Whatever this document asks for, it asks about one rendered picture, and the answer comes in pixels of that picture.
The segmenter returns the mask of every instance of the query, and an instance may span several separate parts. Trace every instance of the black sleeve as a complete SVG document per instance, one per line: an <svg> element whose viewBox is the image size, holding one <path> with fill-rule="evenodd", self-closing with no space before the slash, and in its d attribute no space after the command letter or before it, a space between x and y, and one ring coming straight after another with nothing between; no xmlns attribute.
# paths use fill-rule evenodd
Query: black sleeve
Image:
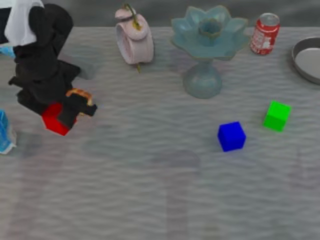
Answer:
<svg viewBox="0 0 320 240"><path fill-rule="evenodd" d="M43 7L34 6L29 13L29 26L36 36L38 46L46 45L52 37L52 26Z"/></svg>
<svg viewBox="0 0 320 240"><path fill-rule="evenodd" d="M7 26L10 12L11 7L0 8L0 44L8 43L8 39L5 36L5 29Z"/></svg>

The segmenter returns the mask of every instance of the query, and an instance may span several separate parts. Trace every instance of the green cube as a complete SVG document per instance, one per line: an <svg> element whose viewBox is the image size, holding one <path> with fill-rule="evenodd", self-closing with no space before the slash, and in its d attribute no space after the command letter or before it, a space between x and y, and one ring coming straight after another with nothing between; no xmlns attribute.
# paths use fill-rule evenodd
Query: green cube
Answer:
<svg viewBox="0 0 320 240"><path fill-rule="evenodd" d="M291 106L277 101L272 101L264 118L263 125L266 128L270 128L277 132L282 132L288 121L290 112Z"/></svg>

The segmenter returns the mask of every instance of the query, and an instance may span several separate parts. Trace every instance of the red cube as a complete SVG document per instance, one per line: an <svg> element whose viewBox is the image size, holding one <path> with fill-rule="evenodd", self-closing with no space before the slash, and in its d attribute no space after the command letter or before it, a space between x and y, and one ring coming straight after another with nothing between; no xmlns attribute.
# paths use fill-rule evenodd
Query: red cube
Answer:
<svg viewBox="0 0 320 240"><path fill-rule="evenodd" d="M46 129L65 136L70 129L58 121L58 116L62 111L62 107L61 103L54 103L50 105L42 114L42 120Z"/></svg>

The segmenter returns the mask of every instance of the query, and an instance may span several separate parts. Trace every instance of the teal glass pedestal bowl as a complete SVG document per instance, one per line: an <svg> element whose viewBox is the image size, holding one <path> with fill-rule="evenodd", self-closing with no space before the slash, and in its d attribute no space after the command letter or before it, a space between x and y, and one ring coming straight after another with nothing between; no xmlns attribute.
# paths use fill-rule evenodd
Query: teal glass pedestal bowl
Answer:
<svg viewBox="0 0 320 240"><path fill-rule="evenodd" d="M203 11L188 7L184 18L171 20L174 35L171 42L198 62L183 77L185 91L198 99L219 94L222 78L213 60L230 61L249 43L244 31L248 20L232 18L222 5Z"/></svg>

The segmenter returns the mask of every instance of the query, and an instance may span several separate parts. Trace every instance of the gray table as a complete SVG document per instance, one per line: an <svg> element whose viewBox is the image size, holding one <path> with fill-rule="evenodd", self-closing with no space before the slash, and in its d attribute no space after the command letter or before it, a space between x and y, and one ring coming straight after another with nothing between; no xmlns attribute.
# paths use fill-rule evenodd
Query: gray table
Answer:
<svg viewBox="0 0 320 240"><path fill-rule="evenodd" d="M14 64L1 56L0 106L19 138L0 156L0 239L318 240L320 87L288 55L317 32L282 28L272 54L215 62L222 92L200 100L184 92L195 63L171 46L170 28L153 29L155 61L141 74L112 28L75 28L65 52L96 76L74 85L99 109L65 137L17 104ZM282 133L262 127L271 100L293 107ZM247 142L223 153L217 129L232 121Z"/></svg>

